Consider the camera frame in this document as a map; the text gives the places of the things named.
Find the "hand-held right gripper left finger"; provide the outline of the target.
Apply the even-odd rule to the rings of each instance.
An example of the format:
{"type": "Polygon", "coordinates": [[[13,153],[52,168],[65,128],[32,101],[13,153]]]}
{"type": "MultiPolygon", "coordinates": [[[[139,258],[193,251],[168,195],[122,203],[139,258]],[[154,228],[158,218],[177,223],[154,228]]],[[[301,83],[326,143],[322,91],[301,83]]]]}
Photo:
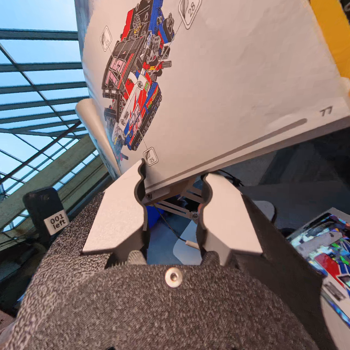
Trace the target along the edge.
{"type": "Polygon", "coordinates": [[[146,164],[142,158],[112,183],[103,194],[86,242],[84,255],[112,253],[125,262],[131,251],[147,245],[145,196],[146,164]]]}

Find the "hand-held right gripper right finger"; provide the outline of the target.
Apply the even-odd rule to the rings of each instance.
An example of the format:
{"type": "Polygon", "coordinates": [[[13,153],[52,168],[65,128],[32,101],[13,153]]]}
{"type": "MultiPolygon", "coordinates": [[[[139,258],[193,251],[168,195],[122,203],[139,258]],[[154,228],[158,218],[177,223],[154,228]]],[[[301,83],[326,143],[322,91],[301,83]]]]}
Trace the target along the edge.
{"type": "Polygon", "coordinates": [[[243,195],[228,179],[217,173],[204,175],[202,198],[196,229],[202,260],[207,252],[215,252],[225,266],[234,254],[262,255],[243,195]]]}

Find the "white stand base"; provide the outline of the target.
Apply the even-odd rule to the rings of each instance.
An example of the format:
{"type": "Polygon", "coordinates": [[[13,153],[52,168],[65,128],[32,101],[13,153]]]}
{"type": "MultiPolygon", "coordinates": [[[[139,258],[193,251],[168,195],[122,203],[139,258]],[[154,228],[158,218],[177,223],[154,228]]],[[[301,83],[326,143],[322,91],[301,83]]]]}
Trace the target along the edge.
{"type": "MultiPolygon", "coordinates": [[[[220,169],[214,173],[224,176],[241,193],[243,183],[230,173],[220,169]]],[[[151,208],[148,214],[151,241],[147,250],[148,265],[199,265],[202,257],[196,240],[196,229],[199,220],[199,212],[203,206],[202,188],[203,178],[198,181],[201,188],[193,187],[190,181],[189,188],[182,194],[167,199],[153,201],[147,208],[151,208]]],[[[275,216],[274,206],[267,201],[251,201],[244,197],[244,202],[252,204],[253,209],[262,217],[268,227],[274,228],[271,219],[275,216]]]]}

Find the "shiny sticker sheet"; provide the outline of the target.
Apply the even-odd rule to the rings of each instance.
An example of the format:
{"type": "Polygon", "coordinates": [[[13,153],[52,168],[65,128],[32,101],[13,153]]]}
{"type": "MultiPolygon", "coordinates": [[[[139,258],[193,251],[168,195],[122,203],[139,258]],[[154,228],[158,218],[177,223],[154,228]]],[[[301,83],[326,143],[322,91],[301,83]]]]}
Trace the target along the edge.
{"type": "Polygon", "coordinates": [[[350,217],[330,208],[286,238],[322,274],[321,295],[350,326],[350,217]]]}

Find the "white instruction booklet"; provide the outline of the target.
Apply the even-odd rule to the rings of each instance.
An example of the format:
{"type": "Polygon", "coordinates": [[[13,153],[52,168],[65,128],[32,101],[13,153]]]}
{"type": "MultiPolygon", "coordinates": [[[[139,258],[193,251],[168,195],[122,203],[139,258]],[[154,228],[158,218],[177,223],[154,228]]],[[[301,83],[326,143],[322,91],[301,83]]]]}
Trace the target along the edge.
{"type": "Polygon", "coordinates": [[[349,92],[312,1],[74,1],[110,174],[147,191],[349,128],[349,92]]]}

